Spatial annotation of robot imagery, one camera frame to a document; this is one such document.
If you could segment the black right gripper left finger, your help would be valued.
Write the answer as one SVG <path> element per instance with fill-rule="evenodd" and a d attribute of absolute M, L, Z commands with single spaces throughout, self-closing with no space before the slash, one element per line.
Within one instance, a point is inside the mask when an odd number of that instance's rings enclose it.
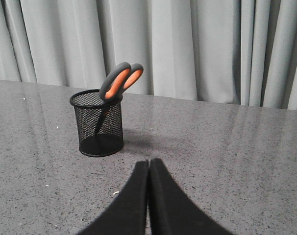
<path fill-rule="evenodd" d="M 144 235 L 149 164 L 139 161 L 122 191 L 80 235 Z"/>

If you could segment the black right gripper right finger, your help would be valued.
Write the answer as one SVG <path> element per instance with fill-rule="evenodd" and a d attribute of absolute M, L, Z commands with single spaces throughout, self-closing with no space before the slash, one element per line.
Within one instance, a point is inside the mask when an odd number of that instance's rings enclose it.
<path fill-rule="evenodd" d="M 153 235 L 231 234 L 188 198 L 161 159 L 150 162 L 149 216 Z"/>

